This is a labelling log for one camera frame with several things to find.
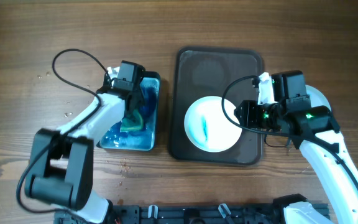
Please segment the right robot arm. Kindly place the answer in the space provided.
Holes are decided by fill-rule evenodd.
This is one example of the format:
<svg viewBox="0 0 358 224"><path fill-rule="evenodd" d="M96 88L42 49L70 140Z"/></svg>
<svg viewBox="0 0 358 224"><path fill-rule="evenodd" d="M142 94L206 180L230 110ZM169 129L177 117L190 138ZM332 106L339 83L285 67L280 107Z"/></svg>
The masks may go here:
<svg viewBox="0 0 358 224"><path fill-rule="evenodd" d="M292 141L309 162L341 223L358 223L358 170L326 98L312 95L301 71L249 77L257 100L244 100L234 125Z"/></svg>

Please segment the white plate top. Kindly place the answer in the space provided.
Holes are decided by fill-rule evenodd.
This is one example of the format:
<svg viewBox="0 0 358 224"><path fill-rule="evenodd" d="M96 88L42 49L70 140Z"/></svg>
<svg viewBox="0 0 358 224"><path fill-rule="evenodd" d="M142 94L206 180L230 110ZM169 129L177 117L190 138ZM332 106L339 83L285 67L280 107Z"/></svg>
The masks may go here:
<svg viewBox="0 0 358 224"><path fill-rule="evenodd" d="M184 118L190 142L206 152L223 152L235 145L242 134L235 108L220 96L206 96L192 103Z"/></svg>

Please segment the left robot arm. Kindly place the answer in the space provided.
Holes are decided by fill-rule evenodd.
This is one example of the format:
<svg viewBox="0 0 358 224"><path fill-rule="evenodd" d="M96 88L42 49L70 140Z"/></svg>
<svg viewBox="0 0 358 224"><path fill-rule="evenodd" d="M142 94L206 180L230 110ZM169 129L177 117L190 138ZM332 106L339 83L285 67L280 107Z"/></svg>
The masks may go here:
<svg viewBox="0 0 358 224"><path fill-rule="evenodd" d="M78 223L117 223L112 202L93 190L94 147L115 124L144 105L140 84L147 74L139 64L122 61L106 72L94 101L75 119L56 129L42 128L32 143L29 165L17 185L21 195L52 205Z"/></svg>

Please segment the green scouring sponge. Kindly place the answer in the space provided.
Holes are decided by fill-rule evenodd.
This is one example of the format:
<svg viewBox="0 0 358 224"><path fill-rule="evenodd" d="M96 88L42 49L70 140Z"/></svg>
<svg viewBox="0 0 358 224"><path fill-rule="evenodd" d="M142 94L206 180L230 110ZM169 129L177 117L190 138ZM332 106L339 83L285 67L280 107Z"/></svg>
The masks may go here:
<svg viewBox="0 0 358 224"><path fill-rule="evenodd" d="M134 110L129 117L122 120L120 132L140 131L144 127L144 120L139 110Z"/></svg>

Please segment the white plate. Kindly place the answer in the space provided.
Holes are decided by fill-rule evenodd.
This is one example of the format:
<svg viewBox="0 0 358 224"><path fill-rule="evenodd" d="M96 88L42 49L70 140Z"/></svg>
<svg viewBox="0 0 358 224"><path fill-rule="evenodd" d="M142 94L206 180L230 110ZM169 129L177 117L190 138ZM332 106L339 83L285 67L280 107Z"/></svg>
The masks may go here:
<svg viewBox="0 0 358 224"><path fill-rule="evenodd" d="M242 134L235 108L220 96L206 96L192 103L184 118L190 142L206 152L223 152L235 145Z"/></svg>
<svg viewBox="0 0 358 224"><path fill-rule="evenodd" d="M330 111L332 111L329 101L318 89L316 89L312 86L306 85L306 93L310 96L310 103L311 103L312 108L315 108L318 106L325 106Z"/></svg>

